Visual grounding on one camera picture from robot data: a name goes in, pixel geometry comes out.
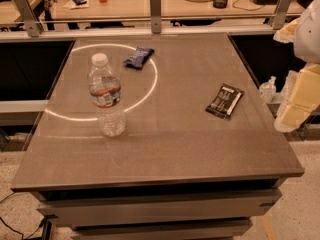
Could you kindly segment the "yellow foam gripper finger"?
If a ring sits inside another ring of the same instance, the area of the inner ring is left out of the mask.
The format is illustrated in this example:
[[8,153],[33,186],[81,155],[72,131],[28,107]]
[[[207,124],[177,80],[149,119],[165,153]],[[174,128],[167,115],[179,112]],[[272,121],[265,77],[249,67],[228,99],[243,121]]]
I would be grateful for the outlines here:
[[280,30],[276,31],[273,39],[280,43],[293,43],[295,38],[295,30],[298,23],[299,18],[294,19],[290,23],[284,25]]
[[274,127],[292,132],[320,106],[320,65],[307,63],[299,72],[290,71],[280,95]]

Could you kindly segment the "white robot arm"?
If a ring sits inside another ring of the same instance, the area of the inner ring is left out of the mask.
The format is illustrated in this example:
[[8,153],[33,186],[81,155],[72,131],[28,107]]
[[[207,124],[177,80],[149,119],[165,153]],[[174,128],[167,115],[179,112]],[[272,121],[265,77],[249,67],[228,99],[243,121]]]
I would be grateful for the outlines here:
[[288,73],[274,127],[292,132],[320,105],[320,0],[313,0],[302,15],[277,31],[274,39],[293,43],[294,55],[306,65]]

